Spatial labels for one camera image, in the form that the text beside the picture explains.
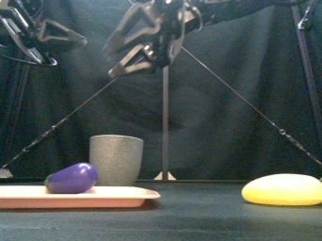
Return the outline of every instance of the toy eggplant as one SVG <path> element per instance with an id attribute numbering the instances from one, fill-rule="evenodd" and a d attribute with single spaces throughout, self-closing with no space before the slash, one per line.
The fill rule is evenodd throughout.
<path id="1" fill-rule="evenodd" d="M 46 186 L 59 194 L 86 192 L 97 184 L 98 173 L 89 163 L 78 163 L 51 174 L 46 179 Z"/>

